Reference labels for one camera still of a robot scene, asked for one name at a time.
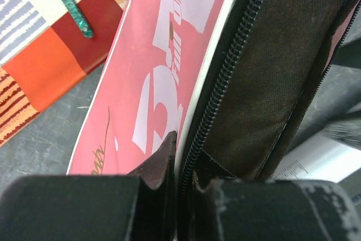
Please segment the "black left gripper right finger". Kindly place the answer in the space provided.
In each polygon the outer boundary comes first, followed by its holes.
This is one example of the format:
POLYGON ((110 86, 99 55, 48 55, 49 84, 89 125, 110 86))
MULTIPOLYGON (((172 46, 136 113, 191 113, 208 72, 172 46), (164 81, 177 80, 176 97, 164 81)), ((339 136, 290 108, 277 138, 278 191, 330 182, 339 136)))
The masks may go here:
POLYGON ((320 180, 242 181, 222 169, 192 172, 191 240, 359 240, 347 193, 320 180))

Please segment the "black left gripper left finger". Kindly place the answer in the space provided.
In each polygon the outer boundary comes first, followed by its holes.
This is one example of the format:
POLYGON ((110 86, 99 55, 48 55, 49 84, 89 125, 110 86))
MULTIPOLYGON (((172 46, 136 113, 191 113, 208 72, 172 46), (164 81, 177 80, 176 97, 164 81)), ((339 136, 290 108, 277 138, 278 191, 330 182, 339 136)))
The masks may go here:
POLYGON ((176 140, 127 175, 17 179, 1 196, 1 239, 172 240, 176 140))

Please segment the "white shuttlecock tube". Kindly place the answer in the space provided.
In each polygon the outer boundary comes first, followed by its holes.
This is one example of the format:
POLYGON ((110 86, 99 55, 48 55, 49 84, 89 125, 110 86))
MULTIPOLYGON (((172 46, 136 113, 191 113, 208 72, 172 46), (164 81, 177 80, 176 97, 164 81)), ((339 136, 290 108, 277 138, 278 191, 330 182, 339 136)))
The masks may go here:
POLYGON ((315 136, 283 157, 273 179, 339 182, 360 169, 360 150, 315 136))

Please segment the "pink racket bag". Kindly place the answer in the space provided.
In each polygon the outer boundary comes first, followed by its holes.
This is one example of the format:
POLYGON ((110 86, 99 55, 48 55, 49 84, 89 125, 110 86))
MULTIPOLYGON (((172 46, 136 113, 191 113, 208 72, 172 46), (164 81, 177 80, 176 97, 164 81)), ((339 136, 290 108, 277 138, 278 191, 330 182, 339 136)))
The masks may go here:
POLYGON ((128 0, 69 174, 125 174, 177 133, 182 183, 206 151, 266 179, 358 0, 128 0))

